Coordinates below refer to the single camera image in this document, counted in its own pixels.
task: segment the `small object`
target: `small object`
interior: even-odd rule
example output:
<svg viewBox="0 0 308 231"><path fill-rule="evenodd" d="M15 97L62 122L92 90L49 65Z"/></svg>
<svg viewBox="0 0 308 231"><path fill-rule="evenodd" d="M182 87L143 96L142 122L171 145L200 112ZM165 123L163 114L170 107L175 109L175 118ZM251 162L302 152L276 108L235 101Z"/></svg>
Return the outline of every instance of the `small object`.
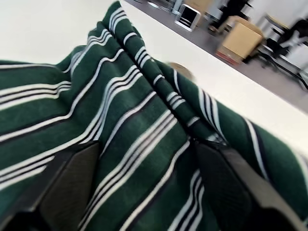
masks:
<svg viewBox="0 0 308 231"><path fill-rule="evenodd" d="M189 79L190 81L194 82L194 76L193 74L184 66L177 64L177 63L167 63L169 66L171 66L173 69L175 69L177 72L179 72L181 75Z"/></svg>
<svg viewBox="0 0 308 231"><path fill-rule="evenodd" d="M189 5L181 5L178 16L176 17L175 23L192 32L199 21L201 14L199 11L190 7Z"/></svg>

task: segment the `white stripe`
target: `white stripe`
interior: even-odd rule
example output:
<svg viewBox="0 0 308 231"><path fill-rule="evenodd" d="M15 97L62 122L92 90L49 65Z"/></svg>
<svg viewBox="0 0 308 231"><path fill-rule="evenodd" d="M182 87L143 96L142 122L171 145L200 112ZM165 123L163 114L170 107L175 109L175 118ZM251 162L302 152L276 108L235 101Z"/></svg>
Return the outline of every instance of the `white stripe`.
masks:
<svg viewBox="0 0 308 231"><path fill-rule="evenodd" d="M147 55L147 56L143 59L143 61L142 61L141 64L140 64L141 68L143 68L145 62L148 61L149 59L151 59L151 57L150 57L149 55Z"/></svg>
<svg viewBox="0 0 308 231"><path fill-rule="evenodd" d="M137 34L135 32L130 32L129 34L127 34L123 40L123 44L126 45L127 40L132 36L137 36Z"/></svg>
<svg viewBox="0 0 308 231"><path fill-rule="evenodd" d="M7 88L7 89L0 90L0 96L7 95L7 94L13 94L13 93L19 93L25 90L34 90L37 88L46 88L46 89L53 90L61 85L71 85L71 82L62 81L57 84L36 83L36 84L23 85L23 86L18 86L18 87L13 87L13 88Z"/></svg>
<svg viewBox="0 0 308 231"><path fill-rule="evenodd" d="M178 101L172 106L172 109L173 109L173 110L177 109L177 107L178 107L181 103L184 103L184 102L185 102L184 99L178 100Z"/></svg>
<svg viewBox="0 0 308 231"><path fill-rule="evenodd" d="M119 22L121 22L122 20L124 20L124 19L127 19L127 16L122 16L122 17L120 17L120 18L118 18L116 21L115 21L115 25L114 25L114 27L113 27L113 33L115 33L116 31L116 26L117 26L117 24L119 23Z"/></svg>
<svg viewBox="0 0 308 231"><path fill-rule="evenodd" d="M115 192L120 188L129 178L130 176L136 171L136 169L139 167L139 165L142 163L142 161L148 156L148 154L155 148L155 146L163 139L163 137L174 127L174 125L177 123L176 119L173 119L170 124L166 127L165 130L163 130L152 143L150 143L146 148L145 151L142 153L142 155L137 159L137 162L134 163L132 168L129 170L129 172L118 182L116 183L107 193L106 195L98 202L98 204L93 208L92 212L88 216L85 224L80 229L83 231L92 217L95 215L97 210L104 204L104 202Z"/></svg>
<svg viewBox="0 0 308 231"><path fill-rule="evenodd" d="M121 79L121 78L125 78L126 76L128 76L134 69L136 69L136 66L135 66L135 65L133 65L123 77L115 77L115 78L113 78L112 80L110 80L110 82L109 82L109 83L107 84L107 86L106 86L106 89L109 88L109 87L111 87L111 86L114 84L114 82L116 82L117 80L119 80L119 79ZM90 123L89 126L86 128L86 130L84 131L83 134L79 135L78 137L76 137L76 138L70 140L69 142L64 143L64 144L62 144L62 145L60 145L60 146L58 146L58 147L55 147L55 148L53 148L53 149L51 149L51 150L48 150L48 151L43 152L43 153L41 153L41 154L39 154L39 155L36 155L36 156L34 156L34 157L32 157L32 158L29 158L29 159L27 159L27 160L25 160L25 161L23 161L23 162L20 162L20 163L14 165L14 166L10 166L10 167L8 167L8 168L6 168L6 169L3 169L2 171L0 171L1 174L3 175L3 174L6 174L6 173L8 173L8 172L10 172L10 171L13 171L13 170L15 170L15 169L18 169L18 168L20 168L20 167L22 167L22 166L26 166L26 165L28 165L28 164L31 164L31 163L33 163L33 162L35 162L35 161L38 161L39 159L42 159L42 158L44 158L44 157L46 157L46 156L48 156L48 155L54 154L54 153L56 153L56 152L58 152L58 151L61 151L61 150L65 149L65 148L71 146L72 144L75 144L75 143L80 142L80 140L82 140L82 139L84 139L86 136L88 136L88 134L91 132L93 126L96 124L96 122L97 122L97 120L98 120L100 114L102 113L102 110L103 110L103 103L101 103L100 105L101 105L101 106L100 106L100 109L98 110L97 114L96 114L95 117L92 119L91 123ZM38 161L37 163L32 164L30 167L23 168L23 169L21 169L21 170L19 170L19 171L13 172L13 173L10 174L10 176L11 176L11 177L12 177L12 176L16 176L16 175L18 175L18 174L20 174L20 173L22 173L22 172L25 172L26 170L28 170L28 168L33 168L33 167L35 167L35 166L39 166L39 165L42 165L42 164L45 164L45 160Z"/></svg>
<svg viewBox="0 0 308 231"><path fill-rule="evenodd" d="M92 39L91 43L89 43L86 48L84 49L84 51L82 52L82 54L78 57L78 59L76 60L76 62L73 64L72 68L71 68L71 75L73 74L74 70L76 69L76 67L79 65L79 63L81 62L81 60L83 59L83 57L86 55L86 53L90 50L90 48L94 45L100 45L100 46L105 46L108 42L108 40L112 38L112 35L109 32L106 32L106 36L103 37L100 40L95 40Z"/></svg>
<svg viewBox="0 0 308 231"><path fill-rule="evenodd" d="M146 51L143 51L140 55L140 57L138 58L137 63L140 64L142 59L147 55L147 52Z"/></svg>
<svg viewBox="0 0 308 231"><path fill-rule="evenodd" d="M206 111L208 114L208 119L210 121L210 124L215 128L214 121L212 120L211 99L209 95L206 93L205 93L205 105L206 105Z"/></svg>
<svg viewBox="0 0 308 231"><path fill-rule="evenodd" d="M46 166L42 166L40 168L34 169L33 171L27 172L26 174L23 174L23 175L21 175L18 178L14 178L14 179L12 179L10 181L6 181L3 184L0 184L0 191L2 189L5 189L6 187L12 185L12 184L16 184L16 183L18 183L18 182L20 182L20 181L22 181L24 179L27 179L29 177L35 176L38 173L41 173L42 171L44 171L45 168L46 168Z"/></svg>
<svg viewBox="0 0 308 231"><path fill-rule="evenodd" d="M57 66L51 64L4 64L0 65L0 69L15 69L15 68L40 67L40 66L52 67L59 70Z"/></svg>
<svg viewBox="0 0 308 231"><path fill-rule="evenodd" d="M98 65L97 71L100 70L102 64L103 64L103 63L101 62L101 63ZM134 68L136 68L135 65L132 66L132 67L129 69L129 71L132 71ZM107 87L109 87L111 84L114 83L114 81L117 81L117 80L118 80L117 78L113 78L112 80L110 80L110 82L107 84ZM82 133L80 136L78 136L78 137L76 137L76 138L74 138L74 139L68 141L67 143L64 143L64 144L58 146L58 147L55 147L55 148L53 148L53 149L51 149L51 150L45 151L45 152L43 152L43 153L41 153L41 154L38 154L38 155L36 155L36 156L34 156L34 157L31 157L31 158L29 158L29 159L27 159L27 160L25 160L25 161L19 162L18 164L15 164L15 165L12 165L12 166L7 167L7 168L5 168L5 169L2 169L2 170L0 171L0 176L6 174L6 173L8 173L8 172L14 171L15 169L18 169L18 168L20 168L20 167L23 167L23 166L26 166L26 165L31 164L31 163L33 163L33 162L36 162L36 161L38 161L38 160L40 160L40 159L42 159L42 158L44 158L44 157L46 157L46 156L49 156L49 155L51 155L51 154L56 153L56 152L58 152L58 151L61 151L61 150L65 149L65 148L71 146L72 144L75 144L75 143L79 142L80 140L84 139L84 138L90 133L90 131L92 130L93 126L96 124L96 122L97 122L99 116L100 116L100 111L98 111L98 113L96 114L96 116L94 117L94 119L91 121L91 123L89 124L89 126L86 128L86 130L84 131L84 133Z"/></svg>
<svg viewBox="0 0 308 231"><path fill-rule="evenodd" d="M111 171L97 186L92 196L92 199L90 200L88 204L88 207L90 207L90 205L93 204L93 201L95 200L96 195L100 192L101 188L107 183L107 181L111 179L113 176L115 176L117 172L121 170L121 166L124 165L124 163L129 159L129 157L137 149L137 147L141 145L169 115L170 115L170 111L169 110L165 111L164 114L162 114L151 127L149 127L142 135L140 135L134 141L134 143L130 146L130 148L127 150L127 152L123 156L118 166L113 171Z"/></svg>
<svg viewBox="0 0 308 231"><path fill-rule="evenodd" d="M113 17L112 23L111 23L111 28L110 28L111 31L114 32L113 28L114 28L114 26L115 26L115 24L116 24L116 21L117 21L119 18L123 17L123 16L126 17L126 14L125 14L124 11L121 12L121 13L118 13L115 17Z"/></svg>
<svg viewBox="0 0 308 231"><path fill-rule="evenodd" d="M87 45L89 45L90 43L94 41L104 41L108 35L110 35L109 31L107 29L104 29L102 30L102 33L99 37L96 37L94 35L89 36Z"/></svg>
<svg viewBox="0 0 308 231"><path fill-rule="evenodd" d="M11 133L2 135L2 136L0 136L0 142L5 141L5 140L10 139L10 138L13 138L13 137L16 137L16 136L20 136L20 135L23 135L23 134L32 132L32 131L34 131L34 130L37 130L37 129L42 128L42 127L44 127L44 126L47 126L47 125L49 125L49 124L55 123L55 122L57 122L57 121L61 121L61 120L68 119L68 118L72 115L72 113L73 113L73 111L74 111L76 105L78 104L78 102L81 100L81 98L85 95L85 93L89 90L89 88L90 88L90 87L93 85L93 83L95 82L95 80L96 80L96 78L98 77L98 74L99 74L99 72L100 72L100 69L101 69L102 64L103 64L104 62L106 62L106 61L114 62L122 52L124 52L124 50L123 50L123 49L120 49L120 50L116 53L116 55L114 56L114 58L110 59L110 58L106 58L106 57L105 57L105 58L102 58L102 59L101 59L99 65L98 65L98 68L96 69L95 75L94 75L93 78L89 81L89 83L85 86L85 88L84 88L84 89L78 94L78 96L74 99L74 101L73 101L73 103L72 103L72 106L71 106L71 109L70 109L70 111L69 111L68 114L63 115L63 116L58 116L58 117L55 117L55 118L52 118L52 119L49 119L49 120L45 120L45 121L43 121L43 122L40 122L40 123L35 124L35 125L33 125L33 126L30 126L30 127L24 128L24 129L21 129L21 130L19 130L19 131L14 131L14 132L11 132Z"/></svg>
<svg viewBox="0 0 308 231"><path fill-rule="evenodd" d="M200 118L199 117L193 117L190 121L188 121L187 126L190 127L193 125L193 123L197 122Z"/></svg>
<svg viewBox="0 0 308 231"><path fill-rule="evenodd" d="M123 165L125 162L122 163L122 161L121 161L122 165L119 164L117 167L123 167L124 166L123 170L120 172L120 174L116 175L116 177L113 178L109 183L107 183L106 186L103 187L103 190L98 194L97 198L99 198L104 192L106 192L107 188L109 186L112 186L112 184L114 184L117 180L120 180L120 181L117 182L115 185L113 185L107 191L107 193L98 201L98 203L93 207L93 209L90 207L91 212L90 212L89 216L84 217L84 218L86 218L86 221L85 221L84 225L81 227L81 229L80 229L81 231L83 231L86 228L87 224L89 223L91 218L94 216L96 211L102 206L102 204L118 188L120 188L130 178L130 176L135 172L135 170L139 167L139 165L147 157L147 155L155 148L155 146L161 141L162 138L164 138L164 136L174 127L174 125L176 123L177 123L177 120L173 116L169 117L167 120L165 120L162 124L159 125L159 127L154 131L154 133L152 133L145 140L145 142L142 143L142 145L140 147L137 148L135 153L132 153L133 158L131 158L126 165Z"/></svg>
<svg viewBox="0 0 308 231"><path fill-rule="evenodd" d="M2 96L0 98L0 104L7 102L8 101L13 101L15 99L19 100L21 98L24 98L26 96L29 95L34 95L34 94L42 94L42 93L46 93L46 94L56 94L61 88L67 88L70 89L71 84L62 84L60 86L58 86L55 89L33 89L33 90L27 90L27 91L22 91L22 92L17 92L16 94L10 94L8 96Z"/></svg>
<svg viewBox="0 0 308 231"><path fill-rule="evenodd" d="M259 142L258 142L258 138L257 138L257 135L256 135L256 131L255 131L254 127L252 126L252 124L250 123L249 120L245 119L245 121L246 121L248 128L249 128L249 131L250 131L250 136L251 136L252 144L254 146L254 150L255 150L255 154L256 154L256 157L257 157L259 167L261 169L261 172L262 172L264 178L267 181L269 181L269 177L268 177L266 170L265 170L265 167L263 165L263 160L262 160L262 156L261 156L261 152L260 152L260 148L259 148Z"/></svg>
<svg viewBox="0 0 308 231"><path fill-rule="evenodd" d="M94 36L94 35L89 36L89 37L88 37L87 44L89 44L90 41L93 40L93 39L101 40L101 39L106 35L107 32L108 32L108 30L107 30L107 29L104 29L104 30L102 30L101 35L100 35L99 37Z"/></svg>
<svg viewBox="0 0 308 231"><path fill-rule="evenodd" d="M121 91L129 89L134 83L141 77L142 74L139 72L138 69L136 69L136 66L133 65L130 67L130 69L126 72L126 74L122 77L115 77L110 81L104 91L103 99L102 99L102 104L100 107L100 117L98 118L98 123L96 124L95 128L92 130L91 134L82 142L86 143L89 142L93 136L96 134L97 130L102 124L102 121L104 120L109 105L112 101L112 99ZM132 81L129 85L124 86L127 84L129 81L131 81L133 78L134 81Z"/></svg>
<svg viewBox="0 0 308 231"><path fill-rule="evenodd" d="M62 91L67 91L70 90L70 87L68 86L63 86L59 89L56 90L33 90L30 92L23 92L24 95L29 95L29 94L36 94L36 95L31 95L31 96L25 96L23 98L17 99L17 100L13 100L13 101L9 101L7 103L3 103L0 105L0 111L13 107L13 106L17 106L23 103L27 103L30 101L34 101L34 100L40 100L40 99L58 99L60 96L60 93Z"/></svg>
<svg viewBox="0 0 308 231"><path fill-rule="evenodd" d="M202 111L204 118L208 121L208 118L207 118L206 113L205 113L205 107L204 107L204 94L203 94L203 91L200 88L198 88L198 94L199 94L200 109Z"/></svg>
<svg viewBox="0 0 308 231"><path fill-rule="evenodd" d="M139 56L141 55L141 53L142 53L143 51L145 51L145 47L141 47L141 48L139 49L139 51L136 53L136 55L135 55L135 60L136 60L136 61L138 60Z"/></svg>
<svg viewBox="0 0 308 231"><path fill-rule="evenodd" d="M120 129L120 127L124 124L124 122L134 113L140 111L148 102L151 98L153 98L156 95L156 92L153 91L151 94L149 94L137 107L129 110L128 112L126 112L124 115L122 115L122 117L119 119L119 121L117 122L117 124L115 125L114 129L112 130L111 134L108 137L108 140L106 142L106 144L104 145L104 149L100 155L100 157L103 155L103 153L106 151L107 147L109 146L110 142L112 141L112 139L114 138L114 136L116 135L117 131Z"/></svg>
<svg viewBox="0 0 308 231"><path fill-rule="evenodd" d="M191 183L190 183L189 198L186 201L185 205L180 210L180 212L174 218L173 222L171 223L170 227L168 228L168 231L174 231L178 227L178 224L183 219L183 216L185 215L186 211L191 206L192 201L193 201L193 190L194 190L193 185L196 182L196 180L198 180L198 179L200 179L200 170L196 170L195 173L193 174L192 179L191 179Z"/></svg>
<svg viewBox="0 0 308 231"><path fill-rule="evenodd" d="M305 156L297 153L297 151L293 150L291 147L289 147L289 149L291 150L291 152L294 154L301 170L304 176L304 181L305 181L305 186L306 186L306 192L308 193L308 168L307 168L307 164L305 162Z"/></svg>
<svg viewBox="0 0 308 231"><path fill-rule="evenodd" d="M63 71L63 73L67 73L71 70L72 66L74 65L74 63L76 62L76 60L78 59L78 57L82 54L82 51L77 52L76 54L73 55L73 58L71 59L71 62L68 66L68 68Z"/></svg>
<svg viewBox="0 0 308 231"><path fill-rule="evenodd" d="M153 81L153 85L155 85L156 82L157 82L160 78L165 78L165 77L163 77L162 75L156 76L156 78L155 78L154 81Z"/></svg>
<svg viewBox="0 0 308 231"><path fill-rule="evenodd" d="M154 187L154 189L150 192L150 194L146 197L146 199L130 214L129 218L125 221L123 226L121 227L121 231L125 231L132 221L138 216L138 214L144 210L144 208L147 206L147 204L154 198L154 196L158 193L158 191L162 188L162 186L167 182L167 180L170 178L175 163L178 160L178 158L182 155L182 153L189 147L190 142L187 141L173 156L171 163L169 165L168 170L164 174L164 176L161 178L159 183Z"/></svg>
<svg viewBox="0 0 308 231"><path fill-rule="evenodd" d="M181 94L180 89L179 89L179 84L178 84L178 73L175 69L173 69L173 77L174 77L174 84L178 90L178 93Z"/></svg>
<svg viewBox="0 0 308 231"><path fill-rule="evenodd" d="M48 158L46 158L46 159L44 159L44 160L42 160L42 161L40 161L40 162L37 162L37 163L35 163L35 164L32 164L32 165L30 165L30 166L28 166L28 167L22 168L22 169L20 169L20 170L18 170L18 171L12 172L12 173L10 173L10 174L8 174L8 175L5 175L4 177L1 177L1 178L0 178L0 181L7 180L7 179L9 179L9 178L11 178L11 177L17 176L17 175L22 174L22 173L24 173L24 172L27 172L27 171L29 171L29 170L31 170L31 169L37 168L38 166L44 165L44 164L50 162L50 161L53 160L53 159L54 159L54 156L48 157Z"/></svg>
<svg viewBox="0 0 308 231"><path fill-rule="evenodd" d="M114 94L111 96L111 100L112 100L112 99L115 97L115 95L118 94L119 92L131 88L131 86L133 86L133 85L137 82L137 80L138 80L140 77L142 77L142 76L143 76L142 73L138 73L136 76L132 77L132 78L133 78L132 81L131 81L131 79L129 79L127 82L129 82L129 81L131 81L131 82L130 82L127 86L123 86L123 87L121 87L120 89L117 89L117 90L114 92ZM98 126L99 131L97 132L96 136L94 137L94 140L95 140L95 141L98 140L99 137L100 137L101 134L102 134L102 131L103 131L103 128L104 128L104 125L105 125L105 121L106 121L106 117L107 117L107 112L108 112L108 109L109 109L111 100L110 100L110 102L108 102L108 105L107 105L107 107L106 107L106 110L105 110L104 116L102 117L102 120L100 120L100 121L102 121L102 124L100 124L100 126Z"/></svg>
<svg viewBox="0 0 308 231"><path fill-rule="evenodd" d="M226 138L224 137L222 130L220 128L220 122L219 122L219 115L218 115L218 107L215 99L212 99L212 105L213 105L213 116L214 116L214 123L217 127L217 130L220 134L220 136L226 141Z"/></svg>
<svg viewBox="0 0 308 231"><path fill-rule="evenodd" d="M177 93L175 93L174 91L171 92L171 93L167 96L167 98L166 98L167 102L168 102L173 96L175 96L175 95L177 95Z"/></svg>
<svg viewBox="0 0 308 231"><path fill-rule="evenodd" d="M175 96L175 97L169 102L169 104L172 105L175 101L177 101L177 100L179 100L179 99L182 99L182 97L179 96L179 95L177 95L177 96Z"/></svg>
<svg viewBox="0 0 308 231"><path fill-rule="evenodd" d="M198 195L197 195L197 193L198 193L198 188L199 188L200 185L201 185L201 177L200 177L199 180L197 181L196 187L195 187L194 192L193 192L193 197L194 197L194 199L195 199L195 201L194 201L195 203L194 203L192 209L190 210L190 212L189 212L187 218L184 220L184 222L183 222L183 224L182 224L182 226L181 226L181 228L180 228L180 231L186 230L189 221L192 219L194 213L195 213L196 210L197 210L197 206L198 206Z"/></svg>
<svg viewBox="0 0 308 231"><path fill-rule="evenodd" d="M123 10L123 8L122 7L120 7L120 8L118 8L117 10L115 10L111 15L110 15L110 18L109 18L109 29L111 30L111 24L112 24L112 22L113 22L113 17L116 15L116 14L118 14L118 13L120 13L120 12L123 12L124 10Z"/></svg>
<svg viewBox="0 0 308 231"><path fill-rule="evenodd" d="M197 217L195 218L195 220L193 221L192 225L190 226L189 231L197 230L197 228L198 228L198 226L200 224L200 221L202 219L202 216L203 216L203 211L202 211L202 197L203 197L203 194L204 194L204 186L202 186L202 188L200 190L200 193L199 193L199 198L198 198L198 204L199 204L200 210L199 210L199 213L198 213Z"/></svg>

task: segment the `white wall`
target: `white wall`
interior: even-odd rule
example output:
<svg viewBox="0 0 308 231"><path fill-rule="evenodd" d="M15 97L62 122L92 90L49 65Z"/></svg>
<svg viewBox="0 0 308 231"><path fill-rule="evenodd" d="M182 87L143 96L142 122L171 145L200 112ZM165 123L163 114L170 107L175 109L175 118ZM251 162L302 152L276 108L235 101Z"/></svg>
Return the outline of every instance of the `white wall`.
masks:
<svg viewBox="0 0 308 231"><path fill-rule="evenodd" d="M253 0L253 8L247 10L252 23L268 13L281 23L290 26L298 18L308 14L308 0Z"/></svg>

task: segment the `gray floor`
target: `gray floor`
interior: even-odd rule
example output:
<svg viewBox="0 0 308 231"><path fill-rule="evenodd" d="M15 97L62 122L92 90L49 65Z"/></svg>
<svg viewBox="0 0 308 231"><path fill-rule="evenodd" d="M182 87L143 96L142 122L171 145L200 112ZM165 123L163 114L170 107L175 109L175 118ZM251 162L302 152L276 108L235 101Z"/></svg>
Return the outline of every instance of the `gray floor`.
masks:
<svg viewBox="0 0 308 231"><path fill-rule="evenodd" d="M207 32L207 20L204 20L193 32L188 32L174 23L175 15L156 9L144 0L138 0L141 3L134 0L126 1L155 20L161 22L171 30L177 32L179 35L194 43L204 51L215 56L220 39ZM288 76L285 73L274 72L270 67L263 69L259 60L253 60L250 64L240 64L232 67L269 91L283 98L293 106L308 113L308 91L293 77Z"/></svg>

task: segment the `metal frame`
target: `metal frame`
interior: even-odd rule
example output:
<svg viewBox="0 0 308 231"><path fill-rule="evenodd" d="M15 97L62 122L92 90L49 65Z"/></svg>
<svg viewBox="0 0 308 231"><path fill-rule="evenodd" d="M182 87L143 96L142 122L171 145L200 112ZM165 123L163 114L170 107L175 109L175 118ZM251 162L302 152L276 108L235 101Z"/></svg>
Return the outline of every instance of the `metal frame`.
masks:
<svg viewBox="0 0 308 231"><path fill-rule="evenodd" d="M185 8L189 8L193 11L195 11L197 13L196 17L194 18L193 22L192 22L192 25L190 27L188 26L185 26L184 24L180 23L179 22L179 19L181 18L182 14L183 14L183 11ZM182 4L181 7L180 7L180 10L179 10L179 14L177 15L177 17L175 18L175 23L178 24L179 26L185 28L186 30L192 32L194 30L194 28L196 27L197 25L197 22L199 21L201 17L201 13L199 11L197 11L196 9L194 9L193 7L187 5L187 4Z"/></svg>

